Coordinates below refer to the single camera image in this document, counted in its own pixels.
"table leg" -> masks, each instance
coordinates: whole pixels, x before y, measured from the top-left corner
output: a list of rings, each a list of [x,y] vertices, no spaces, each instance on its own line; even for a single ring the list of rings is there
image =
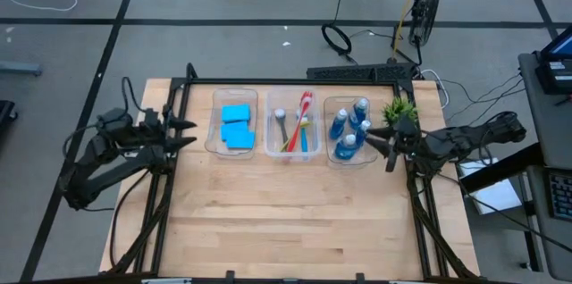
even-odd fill
[[[544,166],[543,151],[538,142],[493,165],[473,172],[460,181],[467,191],[472,193],[478,189],[487,188],[499,181],[512,177],[530,165]]]

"computer screen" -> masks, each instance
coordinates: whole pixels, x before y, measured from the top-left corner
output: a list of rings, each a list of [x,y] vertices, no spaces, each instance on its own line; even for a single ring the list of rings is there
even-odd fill
[[[557,45],[555,45],[551,50],[550,54],[567,54],[572,55],[572,34],[563,38]]]

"wooden table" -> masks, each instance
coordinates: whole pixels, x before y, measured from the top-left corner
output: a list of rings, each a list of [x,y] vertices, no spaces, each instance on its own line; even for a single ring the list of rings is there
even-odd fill
[[[160,110],[169,84],[169,79],[148,80],[142,105]],[[421,127],[442,128],[434,82],[414,86]],[[218,159],[204,142],[212,94],[227,87],[191,87],[186,119],[198,127],[184,135],[198,141],[179,152],[159,276],[222,278],[234,270],[237,278],[350,280],[363,272],[368,280],[422,279],[403,160],[392,173],[385,172],[381,156],[362,169],[334,170],[326,164],[323,146],[310,163],[284,165],[265,155],[264,124],[257,124],[252,159]],[[272,87],[244,88],[258,92],[257,120],[263,122],[265,95]],[[374,125],[381,124],[381,110],[393,99],[385,87],[314,88],[320,106],[328,96],[367,97]],[[457,177],[452,165],[443,173]],[[137,178],[122,183],[120,197]],[[139,234],[149,182],[147,177],[131,192],[119,213],[116,258]],[[442,235],[469,270],[478,273],[458,185],[435,178],[433,192]],[[425,235],[432,272],[438,274],[433,241]],[[144,270],[150,267],[154,244],[151,235]],[[101,270],[110,268],[108,247]]]

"black metal frame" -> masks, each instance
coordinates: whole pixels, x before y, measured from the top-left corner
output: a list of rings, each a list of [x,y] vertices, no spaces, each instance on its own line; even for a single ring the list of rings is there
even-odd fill
[[[167,106],[169,108],[174,107],[174,100],[177,92],[179,89],[182,89],[182,98],[181,98],[181,105],[179,109],[179,118],[185,118],[187,105],[190,96],[190,88],[191,85],[195,84],[221,84],[221,85],[317,85],[317,86],[330,86],[330,85],[354,85],[354,86],[379,86],[379,87],[390,87],[393,90],[394,97],[400,96],[400,90],[403,89],[408,99],[415,104],[415,96],[413,94],[413,84],[411,80],[376,80],[376,79],[201,79],[198,78],[194,70],[192,70],[192,66],[189,64],[187,67],[187,78],[173,78],[171,81],[171,86],[169,89],[169,96],[167,98]],[[167,196],[168,201],[171,200],[172,194],[172,184],[174,183],[174,175],[176,172],[176,158],[175,163],[173,166],[173,170],[166,176],[166,184],[164,187],[163,196]],[[408,169],[407,174],[409,178],[414,178],[412,175],[412,171]],[[149,189],[149,193],[147,195],[147,203],[145,208],[145,215],[143,218],[143,225],[147,225],[149,222],[155,203],[157,198],[157,191],[159,185],[159,178],[160,176],[154,175],[153,179],[151,180],[151,187]],[[425,199],[426,199],[426,206],[428,208],[427,212],[429,217],[431,218],[433,225],[439,230],[439,219],[437,216],[437,210],[435,207],[434,196],[433,196],[433,189],[431,187],[431,182],[426,180],[425,181],[426,191]],[[168,220],[168,209],[169,206],[166,207],[166,212],[163,214],[161,221],[159,222],[157,233],[156,233],[156,244],[153,251],[152,256],[152,264],[151,264],[151,273],[157,274],[159,271],[159,265],[161,262],[161,255],[163,252],[163,244],[164,244],[164,235],[166,230],[166,223]],[[432,278],[431,272],[431,264],[429,263],[429,256],[428,250],[426,245],[425,239],[425,230],[422,222],[414,215],[415,221],[415,228],[416,228],[416,240],[419,249],[419,258],[421,263],[421,269],[423,273],[423,277],[426,280]],[[448,269],[447,269],[447,262],[441,252],[441,250],[435,246],[436,255],[437,255],[437,263],[439,265],[439,273],[441,278],[449,277]],[[141,249],[135,259],[134,263],[134,272],[141,272],[143,268],[143,262],[145,259],[145,246]],[[327,282],[347,282],[347,281],[336,281],[336,280],[328,280]],[[385,283],[386,281],[368,281],[368,282],[379,282]]]

